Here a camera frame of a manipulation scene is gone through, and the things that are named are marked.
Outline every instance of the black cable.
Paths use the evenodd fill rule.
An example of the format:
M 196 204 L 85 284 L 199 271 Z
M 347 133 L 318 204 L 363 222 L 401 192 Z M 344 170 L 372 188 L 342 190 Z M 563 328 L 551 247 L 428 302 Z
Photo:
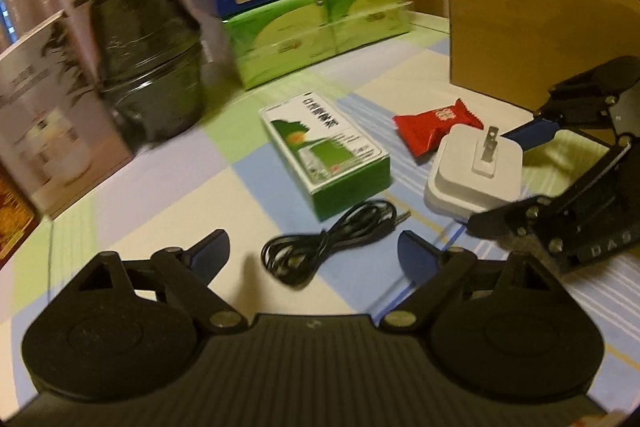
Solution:
M 274 237 L 262 248 L 262 265 L 287 286 L 302 285 L 334 253 L 375 243 L 410 215 L 411 212 L 405 212 L 398 216 L 396 207 L 386 200 L 363 201 L 329 230 Z

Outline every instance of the ribbed black surface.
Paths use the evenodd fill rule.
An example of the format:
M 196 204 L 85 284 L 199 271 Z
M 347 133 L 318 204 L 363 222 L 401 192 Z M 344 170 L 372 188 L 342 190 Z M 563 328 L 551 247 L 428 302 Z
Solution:
M 179 380 L 118 404 L 44 395 L 10 427 L 566 427 L 602 412 L 587 397 L 516 406 L 444 378 L 418 341 L 369 317 L 262 315 L 213 338 Z

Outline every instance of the table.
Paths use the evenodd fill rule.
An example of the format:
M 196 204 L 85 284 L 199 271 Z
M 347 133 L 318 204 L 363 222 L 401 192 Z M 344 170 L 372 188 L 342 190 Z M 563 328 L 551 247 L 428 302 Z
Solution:
M 519 108 L 449 85 L 447 20 L 416 14 L 405 36 L 332 58 L 243 92 L 231 82 L 209 88 L 212 109 L 201 124 L 137 157 L 55 222 L 44 220 L 0 271 L 0 417 L 25 404 L 34 388 L 20 359 L 30 322 L 100 250 L 123 259 L 160 248 L 190 247 L 214 229 L 231 239 L 229 263 L 211 288 L 232 306 L 256 312 L 349 314 L 379 320 L 411 292 L 396 256 L 399 231 L 411 229 L 438 247 L 459 245 L 482 259 L 504 259 L 494 243 L 468 237 L 434 214 L 422 194 L 430 163 L 416 165 L 391 117 L 450 105 L 462 98 L 485 124 L 502 131 L 529 121 Z M 394 183 L 382 196 L 412 217 L 384 241 L 334 256 L 303 291 L 275 282 L 262 269 L 262 245 L 282 232 L 322 225 L 303 200 L 258 121 L 260 108 L 314 90 L 364 127 L 392 156 Z M 526 154 L 524 190 L 559 194 L 605 148 L 562 131 Z M 607 409 L 640 401 L 640 259 L 630 253 L 564 277 L 607 343 L 591 396 Z

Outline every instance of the stacked container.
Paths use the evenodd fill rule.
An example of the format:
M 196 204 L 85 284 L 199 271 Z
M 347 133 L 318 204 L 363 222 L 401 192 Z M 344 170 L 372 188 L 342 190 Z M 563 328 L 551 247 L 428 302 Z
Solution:
M 202 46 L 180 0 L 75 0 L 90 8 L 100 93 L 131 143 L 169 139 L 201 117 Z

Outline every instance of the beige box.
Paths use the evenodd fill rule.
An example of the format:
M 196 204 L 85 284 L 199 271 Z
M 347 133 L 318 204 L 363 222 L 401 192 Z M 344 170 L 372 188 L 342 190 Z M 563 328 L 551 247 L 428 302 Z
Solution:
M 449 1 L 452 83 L 529 110 L 558 82 L 640 55 L 639 0 Z
M 56 217 L 131 159 L 59 12 L 0 55 L 0 161 Z

